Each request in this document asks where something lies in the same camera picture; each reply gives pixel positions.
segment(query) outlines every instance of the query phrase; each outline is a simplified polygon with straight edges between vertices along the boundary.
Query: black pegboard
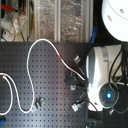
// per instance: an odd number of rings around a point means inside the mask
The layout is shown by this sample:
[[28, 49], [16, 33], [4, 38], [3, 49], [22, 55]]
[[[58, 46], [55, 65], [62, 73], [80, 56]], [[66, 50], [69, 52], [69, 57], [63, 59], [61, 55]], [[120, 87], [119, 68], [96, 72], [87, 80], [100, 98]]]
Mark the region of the black pegboard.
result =
[[[32, 43], [1, 43], [0, 44], [0, 72], [9, 74], [16, 82], [21, 106], [28, 109], [31, 105], [32, 91], [26, 72], [27, 53]], [[73, 69], [78, 70], [73, 59], [78, 54], [86, 59], [89, 52], [89, 44], [62, 43], [58, 48], [65, 62]], [[35, 88], [35, 97], [43, 97], [45, 105], [35, 113], [23, 114], [17, 105], [15, 90], [13, 88], [14, 101], [11, 111], [5, 116], [6, 123], [1, 128], [85, 128], [86, 109], [74, 113], [70, 106], [83, 93], [82, 88], [71, 91], [70, 86], [64, 84], [64, 76], [70, 71], [61, 63], [52, 46], [46, 42], [40, 42], [33, 48], [29, 61], [30, 73]], [[126, 107], [127, 98], [118, 103], [119, 110]], [[0, 111], [7, 110], [10, 103], [10, 92], [7, 83], [0, 78]], [[103, 120], [109, 127], [127, 127], [127, 115], [114, 113], [109, 116], [108, 110], [103, 111]], [[98, 128], [104, 128], [104, 124], [98, 124]]]

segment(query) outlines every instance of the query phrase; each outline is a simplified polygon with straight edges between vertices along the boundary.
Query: black cable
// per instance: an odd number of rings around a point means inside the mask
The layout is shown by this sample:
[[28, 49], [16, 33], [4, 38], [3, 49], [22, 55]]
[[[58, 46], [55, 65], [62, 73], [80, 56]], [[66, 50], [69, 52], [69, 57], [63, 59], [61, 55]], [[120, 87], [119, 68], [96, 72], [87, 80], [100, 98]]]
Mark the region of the black cable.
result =
[[123, 110], [123, 111], [118, 111], [115, 106], [113, 107], [113, 109], [114, 109], [114, 111], [116, 111], [118, 114], [124, 114], [125, 112], [128, 111], [128, 107], [127, 107], [125, 110]]
[[20, 34], [21, 34], [21, 36], [22, 36], [23, 41], [25, 42], [25, 39], [24, 39], [24, 36], [23, 36], [22, 31], [20, 32]]
[[7, 42], [7, 40], [5, 40], [3, 37], [1, 37], [1, 39], [3, 39], [5, 42]]
[[117, 54], [115, 60], [113, 61], [112, 66], [111, 66], [110, 71], [109, 71], [109, 77], [108, 77], [108, 83], [109, 83], [110, 88], [111, 89], [114, 89], [115, 91], [118, 91], [118, 92], [124, 90], [126, 87], [123, 87], [121, 89], [118, 89], [118, 88], [113, 87], [113, 85], [111, 85], [111, 83], [110, 83], [110, 77], [111, 77], [113, 66], [114, 66], [116, 60], [118, 59], [118, 57], [120, 56], [121, 52], [122, 52], [122, 49], [119, 51], [119, 53]]
[[99, 116], [99, 119], [101, 119], [101, 121], [103, 122], [103, 124], [104, 124], [107, 128], [109, 128], [109, 127], [106, 125], [106, 123], [104, 122], [104, 120], [102, 119], [102, 117], [100, 116], [99, 111], [97, 110], [97, 108], [95, 107], [95, 105], [94, 105], [92, 102], [88, 101], [88, 100], [84, 100], [84, 102], [82, 102], [81, 104], [84, 104], [84, 103], [90, 103], [90, 104], [94, 107], [94, 109], [96, 110], [96, 112], [97, 112], [97, 114], [98, 114], [98, 116]]

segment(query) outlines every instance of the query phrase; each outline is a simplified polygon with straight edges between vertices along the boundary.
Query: wire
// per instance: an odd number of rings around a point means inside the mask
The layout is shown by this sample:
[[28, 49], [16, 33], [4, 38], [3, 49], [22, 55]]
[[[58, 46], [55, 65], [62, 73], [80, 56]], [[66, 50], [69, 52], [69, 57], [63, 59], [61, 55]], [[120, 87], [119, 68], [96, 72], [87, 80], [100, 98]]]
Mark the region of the wire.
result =
[[108, 77], [108, 83], [109, 83], [110, 88], [111, 88], [111, 89], [114, 89], [115, 91], [118, 91], [118, 92], [124, 90], [126, 87], [123, 87], [123, 88], [121, 88], [121, 89], [117, 89], [117, 88], [113, 87], [113, 86], [111, 85], [111, 83], [110, 83], [110, 77], [111, 77], [111, 73], [112, 73], [113, 66], [114, 66], [116, 60], [118, 59], [119, 55], [121, 54], [121, 52], [122, 52], [122, 49], [119, 51], [119, 53], [117, 54], [115, 60], [113, 61], [112, 66], [111, 66], [110, 71], [109, 71], [109, 77]]
[[21, 37], [22, 37], [23, 41], [25, 42], [25, 39], [24, 39], [22, 31], [20, 32], [20, 34], [21, 34]]
[[48, 42], [53, 48], [54, 50], [56, 51], [57, 55], [59, 56], [60, 60], [62, 61], [62, 63], [69, 69], [71, 70], [72, 72], [76, 73], [82, 80], [85, 80], [78, 72], [76, 72], [75, 70], [73, 70], [72, 68], [70, 68], [62, 59], [62, 57], [60, 56], [58, 50], [56, 49], [56, 47], [47, 39], [39, 39], [37, 41], [35, 41], [31, 47], [29, 48], [29, 51], [28, 51], [28, 55], [27, 55], [27, 62], [26, 62], [26, 68], [27, 68], [27, 73], [28, 73], [28, 77], [29, 77], [29, 80], [30, 80], [30, 84], [31, 84], [31, 88], [32, 88], [32, 94], [33, 94], [33, 99], [32, 99], [32, 103], [31, 103], [31, 106], [28, 110], [23, 110], [21, 108], [21, 105], [20, 105], [20, 100], [19, 100], [19, 93], [18, 93], [18, 90], [17, 90], [17, 87], [16, 87], [16, 84], [14, 82], [14, 80], [11, 78], [11, 76], [9, 76], [8, 74], [6, 73], [0, 73], [0, 76], [3, 76], [3, 78], [7, 81], [8, 85], [9, 85], [9, 88], [10, 88], [10, 92], [11, 92], [11, 103], [10, 103], [10, 106], [9, 106], [9, 109], [4, 112], [4, 113], [0, 113], [0, 115], [6, 115], [10, 110], [11, 110], [11, 107], [12, 107], [12, 103], [13, 103], [13, 93], [12, 93], [12, 87], [11, 87], [11, 84], [9, 82], [9, 80], [13, 83], [13, 86], [15, 88], [15, 91], [16, 91], [16, 96], [17, 96], [17, 102], [18, 102], [18, 106], [19, 106], [19, 109], [21, 110], [21, 112], [23, 113], [29, 113], [31, 110], [32, 110], [32, 107], [33, 107], [33, 104], [34, 104], [34, 99], [35, 99], [35, 91], [34, 91], [34, 86], [33, 86], [33, 82], [32, 82], [32, 79], [31, 79], [31, 76], [30, 76], [30, 71], [29, 71], [29, 58], [30, 58], [30, 54], [31, 54], [31, 51], [32, 51], [32, 48], [34, 47], [35, 44], [37, 44], [38, 42], [40, 41], [46, 41]]
[[39, 39], [39, 40], [35, 41], [35, 42], [32, 44], [32, 46], [30, 47], [30, 49], [29, 49], [28, 57], [30, 56], [30, 52], [31, 52], [33, 46], [34, 46], [35, 44], [37, 44], [38, 42], [40, 42], [40, 41], [46, 41], [47, 43], [49, 43], [49, 44], [54, 48], [55, 52], [57, 53], [57, 55], [59, 56], [61, 62], [65, 65], [65, 67], [68, 68], [70, 71], [74, 72], [75, 74], [77, 74], [82, 80], [86, 81], [85, 78], [83, 78], [78, 72], [76, 72], [75, 70], [73, 70], [72, 68], [70, 68], [70, 67], [64, 62], [64, 60], [62, 59], [61, 55], [59, 54], [57, 48], [53, 45], [52, 42], [50, 42], [50, 41], [47, 40], [47, 39]]
[[10, 106], [9, 106], [9, 108], [8, 108], [8, 110], [7, 110], [6, 112], [0, 113], [1, 116], [6, 115], [6, 114], [11, 110], [11, 108], [12, 108], [12, 103], [13, 103], [13, 93], [12, 93], [11, 84], [10, 84], [9, 80], [7, 79], [7, 77], [6, 77], [5, 75], [3, 75], [3, 79], [5, 79], [6, 82], [8, 83], [8, 85], [9, 85], [9, 89], [10, 89], [10, 93], [11, 93], [11, 103], [10, 103]]
[[103, 122], [103, 124], [104, 124], [106, 127], [108, 127], [108, 126], [106, 125], [106, 123], [104, 123], [104, 120], [103, 120], [102, 117], [100, 116], [99, 111], [97, 110], [96, 106], [95, 106], [92, 102], [90, 102], [90, 101], [88, 101], [88, 100], [84, 100], [84, 102], [82, 102], [81, 104], [83, 104], [83, 103], [89, 103], [89, 104], [91, 104], [91, 105], [94, 107], [94, 109], [96, 110], [96, 112], [97, 112], [97, 114], [98, 114], [98, 116], [99, 116], [99, 119], [101, 119], [101, 121]]
[[117, 113], [119, 113], [119, 114], [124, 114], [125, 112], [128, 111], [128, 107], [127, 107], [125, 110], [123, 110], [123, 111], [118, 111], [115, 106], [113, 107], [113, 109], [114, 109]]

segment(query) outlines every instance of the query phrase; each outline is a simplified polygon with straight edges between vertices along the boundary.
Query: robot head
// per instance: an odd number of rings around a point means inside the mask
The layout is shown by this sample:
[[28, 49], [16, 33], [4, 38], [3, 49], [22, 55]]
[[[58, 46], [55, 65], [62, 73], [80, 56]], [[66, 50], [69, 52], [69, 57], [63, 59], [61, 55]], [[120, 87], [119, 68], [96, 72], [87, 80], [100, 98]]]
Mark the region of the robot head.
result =
[[103, 0], [102, 18], [107, 30], [120, 41], [128, 42], [128, 0]]
[[[86, 60], [86, 71], [89, 79], [88, 98], [98, 111], [103, 108], [109, 109], [113, 107], [119, 97], [119, 93], [111, 88], [117, 88], [111, 80], [111, 86], [108, 84], [109, 70], [116, 55], [120, 51], [120, 45], [94, 47], [90, 50]], [[121, 61], [121, 56], [113, 67], [113, 72], [117, 69]], [[117, 72], [117, 76], [121, 76], [121, 70]], [[95, 111], [93, 106], [89, 104], [89, 110]]]

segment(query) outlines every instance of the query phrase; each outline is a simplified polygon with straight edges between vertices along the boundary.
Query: connector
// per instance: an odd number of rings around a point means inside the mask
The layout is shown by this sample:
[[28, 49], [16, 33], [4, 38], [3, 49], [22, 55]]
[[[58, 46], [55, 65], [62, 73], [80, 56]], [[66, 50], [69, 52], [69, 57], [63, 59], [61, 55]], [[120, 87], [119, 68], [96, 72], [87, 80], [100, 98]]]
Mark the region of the connector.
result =
[[79, 110], [79, 108], [81, 108], [82, 107], [82, 105], [81, 104], [76, 104], [76, 103], [74, 103], [72, 106], [71, 106], [71, 108], [72, 108], [72, 110], [74, 111], [74, 112], [76, 112], [76, 111], [78, 111]]
[[43, 105], [44, 105], [45, 101], [43, 98], [40, 98], [32, 107], [32, 113], [38, 111]]
[[114, 108], [111, 108], [111, 109], [109, 110], [109, 112], [108, 112], [109, 115], [111, 116], [114, 111], [115, 111]]

